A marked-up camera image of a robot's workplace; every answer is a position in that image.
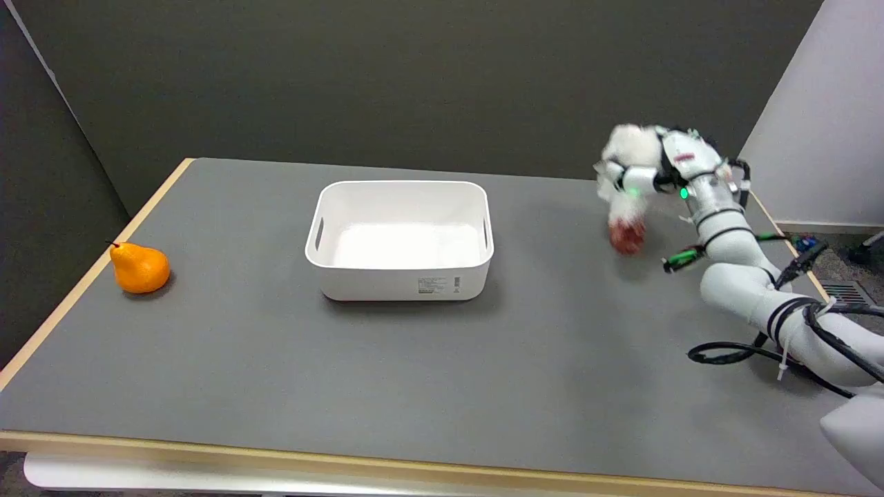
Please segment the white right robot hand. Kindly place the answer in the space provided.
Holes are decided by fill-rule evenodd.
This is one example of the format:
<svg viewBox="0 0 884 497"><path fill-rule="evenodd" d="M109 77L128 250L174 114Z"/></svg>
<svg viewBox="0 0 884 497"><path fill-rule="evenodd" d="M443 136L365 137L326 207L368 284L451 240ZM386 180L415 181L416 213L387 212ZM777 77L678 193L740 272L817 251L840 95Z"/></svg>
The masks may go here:
<svg viewBox="0 0 884 497"><path fill-rule="evenodd" d="M663 126L616 126L594 165L597 179L634 196L673 194L727 167L698 132Z"/></svg>

